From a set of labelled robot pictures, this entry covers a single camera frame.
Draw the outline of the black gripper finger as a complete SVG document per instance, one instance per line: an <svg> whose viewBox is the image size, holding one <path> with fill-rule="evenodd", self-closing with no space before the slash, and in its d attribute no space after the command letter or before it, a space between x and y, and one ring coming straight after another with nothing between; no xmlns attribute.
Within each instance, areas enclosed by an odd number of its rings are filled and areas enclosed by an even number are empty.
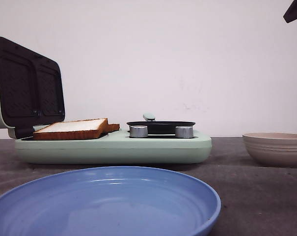
<svg viewBox="0 0 297 236"><path fill-rule="evenodd" d="M293 0L283 16L286 23L297 20L297 0Z"/></svg>

